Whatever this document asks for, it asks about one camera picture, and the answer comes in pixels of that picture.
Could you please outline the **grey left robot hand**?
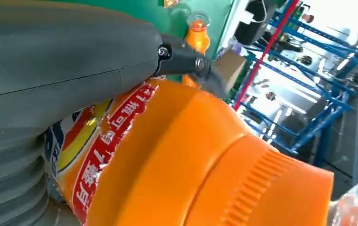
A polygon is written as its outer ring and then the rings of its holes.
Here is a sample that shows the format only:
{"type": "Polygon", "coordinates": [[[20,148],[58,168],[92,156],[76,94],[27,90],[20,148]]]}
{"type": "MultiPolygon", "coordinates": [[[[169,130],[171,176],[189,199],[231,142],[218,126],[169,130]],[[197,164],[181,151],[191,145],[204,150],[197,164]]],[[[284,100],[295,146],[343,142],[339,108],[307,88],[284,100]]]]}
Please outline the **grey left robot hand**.
{"type": "Polygon", "coordinates": [[[227,95],[212,62],[150,22],[82,4],[0,0],[0,146],[159,75],[227,95]]]}

